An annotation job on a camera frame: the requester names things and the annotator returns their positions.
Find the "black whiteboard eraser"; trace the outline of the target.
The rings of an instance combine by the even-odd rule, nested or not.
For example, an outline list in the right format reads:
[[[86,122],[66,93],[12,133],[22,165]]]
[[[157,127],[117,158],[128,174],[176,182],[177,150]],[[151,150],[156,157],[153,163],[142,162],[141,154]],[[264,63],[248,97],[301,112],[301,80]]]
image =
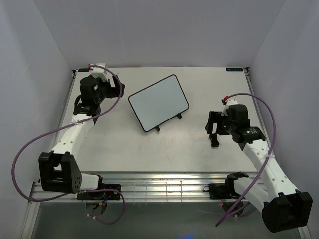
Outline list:
[[[210,139],[211,147],[212,147],[212,148],[217,148],[217,147],[220,146],[220,143],[219,143],[219,141],[218,141],[218,138],[217,138],[217,134],[216,134],[216,133],[210,134],[210,135],[209,135],[209,139]]]

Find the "white black-framed whiteboard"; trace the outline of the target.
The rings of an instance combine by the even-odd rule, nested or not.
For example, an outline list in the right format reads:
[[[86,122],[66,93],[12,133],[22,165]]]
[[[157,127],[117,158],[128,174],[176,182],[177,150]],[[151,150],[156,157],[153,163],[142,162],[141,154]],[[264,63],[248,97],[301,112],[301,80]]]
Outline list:
[[[172,74],[128,96],[128,102],[144,132],[160,131],[160,125],[190,107],[177,75]]]

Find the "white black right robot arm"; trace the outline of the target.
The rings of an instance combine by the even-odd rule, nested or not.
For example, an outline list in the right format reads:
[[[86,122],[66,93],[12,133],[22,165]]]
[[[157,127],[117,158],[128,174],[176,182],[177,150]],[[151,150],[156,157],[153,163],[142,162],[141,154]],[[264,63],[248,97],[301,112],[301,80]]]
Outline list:
[[[231,198],[242,196],[260,213],[266,228],[272,232],[304,227],[308,223],[312,197],[301,192],[285,175],[261,130],[250,125],[247,107],[226,104],[221,112],[210,111],[205,127],[212,147],[218,147],[219,135],[230,135],[249,158],[263,180],[258,186],[247,174],[229,174],[225,192]]]

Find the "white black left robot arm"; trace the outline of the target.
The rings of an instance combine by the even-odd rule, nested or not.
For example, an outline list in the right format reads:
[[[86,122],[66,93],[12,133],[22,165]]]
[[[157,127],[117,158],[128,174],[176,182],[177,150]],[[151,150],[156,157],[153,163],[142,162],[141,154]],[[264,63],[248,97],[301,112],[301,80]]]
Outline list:
[[[124,84],[118,77],[110,79],[103,74],[90,74],[80,80],[80,95],[74,102],[71,126],[51,149],[39,156],[41,186],[44,191],[78,193],[88,190],[89,194],[100,199],[106,193],[100,176],[82,173],[76,158],[89,131],[101,114],[100,104],[104,99],[119,99],[124,94]]]

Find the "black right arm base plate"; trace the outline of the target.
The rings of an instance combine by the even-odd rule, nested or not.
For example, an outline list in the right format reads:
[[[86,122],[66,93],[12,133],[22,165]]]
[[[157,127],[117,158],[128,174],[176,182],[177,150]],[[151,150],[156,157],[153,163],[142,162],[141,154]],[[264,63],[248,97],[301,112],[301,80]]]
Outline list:
[[[226,186],[225,183],[210,183],[203,187],[203,192],[209,194],[211,200],[237,199],[237,194],[233,189]]]

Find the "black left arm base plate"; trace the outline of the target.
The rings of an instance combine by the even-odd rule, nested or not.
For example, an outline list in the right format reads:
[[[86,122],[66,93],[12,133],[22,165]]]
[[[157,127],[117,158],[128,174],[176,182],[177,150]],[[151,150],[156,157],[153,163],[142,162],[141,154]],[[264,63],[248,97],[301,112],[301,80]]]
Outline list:
[[[101,184],[100,189],[112,189],[121,191],[120,184]],[[120,195],[113,191],[101,191],[101,192],[85,192],[85,193],[78,193],[77,200],[82,201],[103,201],[103,200],[119,200]]]

